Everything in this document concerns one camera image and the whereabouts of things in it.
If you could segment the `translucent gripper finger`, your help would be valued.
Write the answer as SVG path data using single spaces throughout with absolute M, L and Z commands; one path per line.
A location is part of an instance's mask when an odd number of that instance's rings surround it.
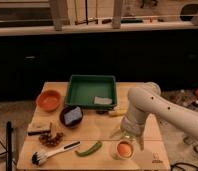
M 112 133 L 110 133 L 109 138 L 114 138 L 115 136 L 121 135 L 121 130 L 117 129 L 115 131 L 113 131 Z
M 144 136 L 143 134 L 137 137 L 138 139 L 138 144 L 140 146 L 140 150 L 143 151 L 144 150 Z

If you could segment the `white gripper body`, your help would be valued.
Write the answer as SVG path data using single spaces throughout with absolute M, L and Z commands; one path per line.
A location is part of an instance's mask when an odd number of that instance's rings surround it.
M 136 120 L 129 120 L 127 117 L 124 117 L 121 121 L 120 128 L 122 131 L 127 132 L 132 136 L 142 136 L 145 123 L 139 123 Z

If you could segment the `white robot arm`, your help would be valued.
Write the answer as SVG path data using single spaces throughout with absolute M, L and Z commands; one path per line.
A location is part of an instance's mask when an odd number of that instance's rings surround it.
M 128 89 L 129 102 L 125 115 L 110 134 L 136 139 L 144 149 L 144 130 L 150 114 L 157 115 L 198 141 L 198 112 L 174 104 L 161 96 L 154 82 L 139 83 Z

